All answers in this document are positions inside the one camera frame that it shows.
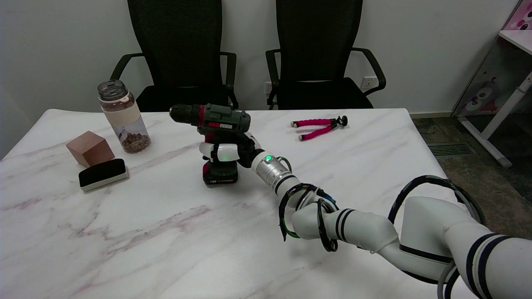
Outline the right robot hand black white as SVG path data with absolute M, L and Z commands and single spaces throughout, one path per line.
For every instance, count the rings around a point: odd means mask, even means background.
M 209 133 L 199 145 L 199 151 L 211 162 L 237 162 L 243 168 L 251 168 L 253 160 L 264 150 L 250 133 L 224 134 Z

